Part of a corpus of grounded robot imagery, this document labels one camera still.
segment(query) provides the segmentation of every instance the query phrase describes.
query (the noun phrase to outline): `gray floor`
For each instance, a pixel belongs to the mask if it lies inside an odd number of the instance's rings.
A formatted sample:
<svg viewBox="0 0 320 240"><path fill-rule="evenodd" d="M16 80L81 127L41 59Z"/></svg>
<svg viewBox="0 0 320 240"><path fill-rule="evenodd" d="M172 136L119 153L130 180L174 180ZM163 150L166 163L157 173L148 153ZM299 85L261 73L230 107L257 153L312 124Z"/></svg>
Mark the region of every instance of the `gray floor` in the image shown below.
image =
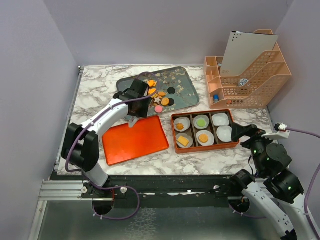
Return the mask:
<svg viewBox="0 0 320 240"><path fill-rule="evenodd" d="M117 209L122 217L132 209ZM49 201L40 240L273 240L267 219L233 214L229 208L142 208L128 220L93 217L91 202Z"/></svg>

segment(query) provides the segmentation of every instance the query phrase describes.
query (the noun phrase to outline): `black cable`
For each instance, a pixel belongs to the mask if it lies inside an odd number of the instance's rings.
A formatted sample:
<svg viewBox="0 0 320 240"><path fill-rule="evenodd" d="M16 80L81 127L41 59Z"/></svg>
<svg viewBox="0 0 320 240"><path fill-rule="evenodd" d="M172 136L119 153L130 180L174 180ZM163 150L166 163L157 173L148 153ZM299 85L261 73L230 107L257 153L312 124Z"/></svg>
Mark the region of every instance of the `black cable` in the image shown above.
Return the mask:
<svg viewBox="0 0 320 240"><path fill-rule="evenodd" d="M249 164L249 167L251 168L251 174L253 175L254 174L254 169L252 168L252 166L250 165L250 160L251 160L251 155L249 157L249 160L248 160L248 164Z"/></svg>

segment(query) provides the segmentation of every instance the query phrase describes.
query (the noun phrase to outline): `star-shaped object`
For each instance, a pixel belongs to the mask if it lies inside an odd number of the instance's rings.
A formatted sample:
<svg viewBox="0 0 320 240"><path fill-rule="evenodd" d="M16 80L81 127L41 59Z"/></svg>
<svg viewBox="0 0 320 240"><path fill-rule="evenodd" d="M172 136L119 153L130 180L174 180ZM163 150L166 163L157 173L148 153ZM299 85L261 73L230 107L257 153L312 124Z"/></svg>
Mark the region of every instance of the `star-shaped object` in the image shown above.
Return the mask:
<svg viewBox="0 0 320 240"><path fill-rule="evenodd" d="M161 99L160 99L159 97L155 97L155 98L154 98L154 102L155 102L156 104L160 104L160 103L161 103Z"/></svg>

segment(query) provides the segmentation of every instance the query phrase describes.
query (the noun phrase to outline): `paper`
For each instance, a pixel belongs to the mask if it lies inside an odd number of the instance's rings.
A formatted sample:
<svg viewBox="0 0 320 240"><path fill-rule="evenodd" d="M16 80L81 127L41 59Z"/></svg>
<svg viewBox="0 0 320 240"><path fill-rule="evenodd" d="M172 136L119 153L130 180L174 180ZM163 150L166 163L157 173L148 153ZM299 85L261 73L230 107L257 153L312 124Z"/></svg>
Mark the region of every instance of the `paper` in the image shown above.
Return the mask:
<svg viewBox="0 0 320 240"><path fill-rule="evenodd" d="M273 50L277 40L278 35L232 31L220 75L241 75L264 51Z"/></svg>

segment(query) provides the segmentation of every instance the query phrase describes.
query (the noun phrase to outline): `green food item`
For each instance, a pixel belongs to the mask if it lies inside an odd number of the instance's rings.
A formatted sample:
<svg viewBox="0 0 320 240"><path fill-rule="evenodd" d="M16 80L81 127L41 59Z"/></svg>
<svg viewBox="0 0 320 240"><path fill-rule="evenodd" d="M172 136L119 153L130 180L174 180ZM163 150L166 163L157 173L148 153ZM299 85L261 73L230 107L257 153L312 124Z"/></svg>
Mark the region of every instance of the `green food item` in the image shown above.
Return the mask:
<svg viewBox="0 0 320 240"><path fill-rule="evenodd" d="M205 121L203 118L200 118L200 119L198 119L198 120L196 121L196 124L197 124L200 128L202 128L202 127L204 127L204 126L206 125L206 121Z"/></svg>

